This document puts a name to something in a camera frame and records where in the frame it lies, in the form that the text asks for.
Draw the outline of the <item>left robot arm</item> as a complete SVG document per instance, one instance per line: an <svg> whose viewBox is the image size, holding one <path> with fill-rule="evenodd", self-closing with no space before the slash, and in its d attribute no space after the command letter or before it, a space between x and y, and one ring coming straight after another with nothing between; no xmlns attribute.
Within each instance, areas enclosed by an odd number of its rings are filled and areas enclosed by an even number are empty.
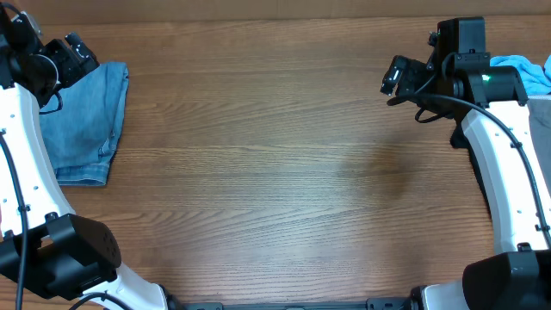
<svg viewBox="0 0 551 310"><path fill-rule="evenodd" d="M39 116L52 97L94 71L77 34L43 44L30 16L1 6L1 273L74 307L178 309L179 300L121 260L108 227L76 215L54 176Z"/></svg>

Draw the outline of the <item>light blue denim jeans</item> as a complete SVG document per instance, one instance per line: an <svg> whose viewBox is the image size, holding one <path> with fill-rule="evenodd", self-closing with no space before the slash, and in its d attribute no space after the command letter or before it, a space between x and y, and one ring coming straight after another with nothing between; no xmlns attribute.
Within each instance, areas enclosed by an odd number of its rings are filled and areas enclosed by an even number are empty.
<svg viewBox="0 0 551 310"><path fill-rule="evenodd" d="M129 70L123 62L101 64L46 105L40 129L61 186L104 186L124 123Z"/></svg>

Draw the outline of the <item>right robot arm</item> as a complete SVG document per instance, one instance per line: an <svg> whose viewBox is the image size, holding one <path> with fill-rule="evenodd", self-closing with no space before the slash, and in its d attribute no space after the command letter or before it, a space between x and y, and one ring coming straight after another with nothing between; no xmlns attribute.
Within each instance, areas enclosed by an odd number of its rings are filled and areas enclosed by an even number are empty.
<svg viewBox="0 0 551 310"><path fill-rule="evenodd" d="M413 102L416 120L456 123L450 142L468 150L492 217L492 257L460 280L370 299L370 309L547 309L550 306L549 166L535 130L546 97L529 96L517 68L494 66L485 21L439 22L426 62L397 55L382 80L388 104Z"/></svg>

